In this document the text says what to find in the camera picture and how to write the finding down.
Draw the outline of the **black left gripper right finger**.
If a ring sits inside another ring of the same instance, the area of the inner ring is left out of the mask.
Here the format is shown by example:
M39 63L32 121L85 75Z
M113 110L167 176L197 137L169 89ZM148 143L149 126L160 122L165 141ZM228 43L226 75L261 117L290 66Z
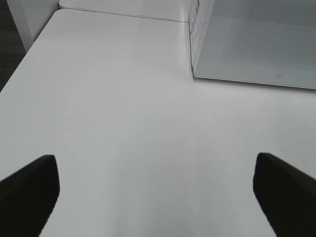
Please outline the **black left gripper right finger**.
M253 191L278 237L316 235L316 180L282 159L257 155Z

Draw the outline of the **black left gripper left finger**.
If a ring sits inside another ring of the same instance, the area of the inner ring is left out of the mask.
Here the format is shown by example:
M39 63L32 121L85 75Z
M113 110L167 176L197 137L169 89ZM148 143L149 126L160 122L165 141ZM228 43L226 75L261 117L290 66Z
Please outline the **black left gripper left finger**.
M38 237L60 194L54 155L44 155L0 182L0 235Z

